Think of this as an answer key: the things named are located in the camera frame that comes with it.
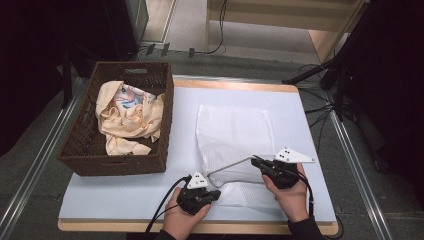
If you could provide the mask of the brown wicker basket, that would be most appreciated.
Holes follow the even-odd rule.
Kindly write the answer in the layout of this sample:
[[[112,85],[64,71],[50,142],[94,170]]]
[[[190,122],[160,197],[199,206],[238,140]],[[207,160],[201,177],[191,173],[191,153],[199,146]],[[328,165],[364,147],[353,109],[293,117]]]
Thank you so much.
[[[160,137],[136,139],[151,149],[147,155],[109,155],[106,136],[98,129],[95,103],[101,85],[112,80],[164,96]],[[172,123],[174,84],[167,62],[98,62],[92,72],[80,112],[64,141],[58,159],[80,176],[122,176],[161,173],[166,170]]]

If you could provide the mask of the peach printed garment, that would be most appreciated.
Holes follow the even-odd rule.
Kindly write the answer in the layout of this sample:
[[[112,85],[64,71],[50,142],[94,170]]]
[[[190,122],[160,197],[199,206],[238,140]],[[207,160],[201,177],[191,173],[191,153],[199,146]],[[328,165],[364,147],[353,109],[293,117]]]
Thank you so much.
[[[152,148],[135,141],[160,138],[165,94],[158,96],[125,84],[109,81],[99,90],[95,116],[106,138],[108,155],[148,155]]]

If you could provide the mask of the light wooden shelf unit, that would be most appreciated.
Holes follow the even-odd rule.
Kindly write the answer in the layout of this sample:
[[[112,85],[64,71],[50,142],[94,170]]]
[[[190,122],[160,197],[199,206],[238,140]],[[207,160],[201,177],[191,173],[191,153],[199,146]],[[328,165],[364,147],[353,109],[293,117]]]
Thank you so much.
[[[333,57],[370,0],[227,0],[225,20],[307,29],[321,62]]]

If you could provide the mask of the person's left hand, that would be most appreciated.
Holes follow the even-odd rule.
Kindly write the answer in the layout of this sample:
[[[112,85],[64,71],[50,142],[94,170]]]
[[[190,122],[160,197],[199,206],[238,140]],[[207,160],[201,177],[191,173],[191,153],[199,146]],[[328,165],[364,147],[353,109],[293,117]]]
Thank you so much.
[[[162,229],[170,234],[175,240],[186,240],[193,228],[207,216],[211,209],[211,205],[207,204],[195,215],[190,215],[184,212],[177,204],[177,198],[180,192],[181,188],[176,187],[170,200],[166,204]]]

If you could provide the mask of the person's right hand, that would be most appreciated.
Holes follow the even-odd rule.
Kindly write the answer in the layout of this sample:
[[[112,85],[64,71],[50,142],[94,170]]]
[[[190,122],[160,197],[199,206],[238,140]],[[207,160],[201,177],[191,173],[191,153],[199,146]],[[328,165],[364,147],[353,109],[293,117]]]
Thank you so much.
[[[275,196],[276,201],[291,223],[309,218],[307,211],[307,186],[299,180],[293,187],[278,189],[272,180],[263,175],[266,188]]]

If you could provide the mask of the black tripod stand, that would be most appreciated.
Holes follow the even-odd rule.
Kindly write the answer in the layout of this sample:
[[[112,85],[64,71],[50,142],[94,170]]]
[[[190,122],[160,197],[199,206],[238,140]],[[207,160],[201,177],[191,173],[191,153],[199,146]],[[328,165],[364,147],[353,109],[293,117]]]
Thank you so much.
[[[323,90],[329,90],[338,83],[334,97],[334,110],[340,120],[343,120],[343,95],[348,80],[345,60],[353,41],[359,36],[364,22],[367,21],[362,17],[366,16],[368,5],[369,0],[353,0],[347,5],[347,13],[329,30],[310,30],[309,34],[321,64],[294,78],[283,80],[284,84],[296,85],[324,71],[325,75],[320,81]]]

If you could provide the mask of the dark cabinet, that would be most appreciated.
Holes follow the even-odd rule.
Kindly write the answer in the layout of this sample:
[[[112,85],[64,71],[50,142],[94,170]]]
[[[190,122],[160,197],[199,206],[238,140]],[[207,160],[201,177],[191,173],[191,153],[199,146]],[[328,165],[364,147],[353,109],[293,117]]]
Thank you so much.
[[[149,20],[146,0],[103,0],[115,58],[128,60],[139,50]]]

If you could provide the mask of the white mesh laundry bag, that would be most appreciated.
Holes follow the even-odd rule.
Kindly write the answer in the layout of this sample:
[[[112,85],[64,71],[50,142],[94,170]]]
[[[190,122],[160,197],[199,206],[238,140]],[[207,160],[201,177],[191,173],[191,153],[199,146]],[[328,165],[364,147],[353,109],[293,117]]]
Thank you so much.
[[[202,171],[221,192],[220,206],[277,209],[253,156],[270,159],[276,153],[270,114],[265,110],[202,105],[196,139]]]

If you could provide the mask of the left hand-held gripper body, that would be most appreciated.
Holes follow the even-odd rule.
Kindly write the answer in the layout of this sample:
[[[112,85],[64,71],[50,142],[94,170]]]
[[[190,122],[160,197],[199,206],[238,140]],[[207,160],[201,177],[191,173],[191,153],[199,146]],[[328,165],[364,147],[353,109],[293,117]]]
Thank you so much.
[[[177,204],[181,209],[190,214],[196,215],[204,206],[207,205],[205,197],[209,195],[208,181],[199,172],[190,175],[185,185],[181,189]]]

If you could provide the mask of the wooden table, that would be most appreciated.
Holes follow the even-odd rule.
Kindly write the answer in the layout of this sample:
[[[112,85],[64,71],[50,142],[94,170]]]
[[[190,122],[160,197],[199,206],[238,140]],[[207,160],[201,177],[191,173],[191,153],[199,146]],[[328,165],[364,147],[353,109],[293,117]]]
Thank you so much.
[[[248,90],[297,93],[298,89],[290,85],[236,83],[222,81],[193,80],[177,76],[174,90],[178,87]],[[315,163],[305,164],[304,169],[314,195],[314,214],[321,232],[334,235],[339,226],[333,210],[325,179],[318,157]],[[285,216],[281,210],[255,210],[246,207],[217,206],[214,203],[209,214],[194,229],[193,233],[209,234],[289,234]],[[99,232],[144,232],[150,220],[61,220],[58,228],[62,231],[99,231]]]

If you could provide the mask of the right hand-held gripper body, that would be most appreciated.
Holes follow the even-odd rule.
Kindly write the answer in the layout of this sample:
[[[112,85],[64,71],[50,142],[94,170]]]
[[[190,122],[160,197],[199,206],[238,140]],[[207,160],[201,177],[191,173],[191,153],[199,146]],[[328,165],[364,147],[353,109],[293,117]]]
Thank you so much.
[[[315,159],[303,153],[284,147],[273,155],[271,160],[266,159],[258,168],[263,175],[268,176],[278,189],[293,187],[299,180],[308,184],[306,177],[299,172],[299,164],[312,164]]]

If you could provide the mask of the black metal post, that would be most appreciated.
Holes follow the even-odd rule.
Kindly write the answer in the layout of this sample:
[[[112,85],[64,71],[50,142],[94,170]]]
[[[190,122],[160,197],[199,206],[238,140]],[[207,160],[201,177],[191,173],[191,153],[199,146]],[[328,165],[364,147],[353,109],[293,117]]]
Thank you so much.
[[[71,62],[69,51],[64,49],[62,55],[62,77],[63,77],[63,103],[62,108],[66,108],[72,99],[72,78],[71,78]]]

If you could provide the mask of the aluminium floor rail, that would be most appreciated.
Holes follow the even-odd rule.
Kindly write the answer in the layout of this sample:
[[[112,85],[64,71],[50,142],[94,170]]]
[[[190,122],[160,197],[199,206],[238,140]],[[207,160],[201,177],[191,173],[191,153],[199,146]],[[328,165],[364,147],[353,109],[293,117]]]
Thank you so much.
[[[344,123],[338,119],[334,112],[331,112],[330,115],[332,124],[338,135],[361,199],[364,203],[368,218],[371,221],[378,240],[394,240],[384,213],[381,210],[378,200],[362,168]]]
[[[8,240],[85,91],[87,79],[71,81],[73,96],[63,107],[54,97],[12,149],[0,157],[0,240]]]

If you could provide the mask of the white table mat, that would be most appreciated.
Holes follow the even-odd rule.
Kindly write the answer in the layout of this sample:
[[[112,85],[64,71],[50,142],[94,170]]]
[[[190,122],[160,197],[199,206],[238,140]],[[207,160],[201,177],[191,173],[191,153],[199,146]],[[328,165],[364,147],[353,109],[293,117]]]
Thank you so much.
[[[297,93],[202,89],[174,90],[167,169],[161,174],[118,177],[73,175],[59,213],[61,220],[150,220],[169,188],[201,169],[196,142],[198,108],[228,106],[270,114],[275,147],[317,156]]]

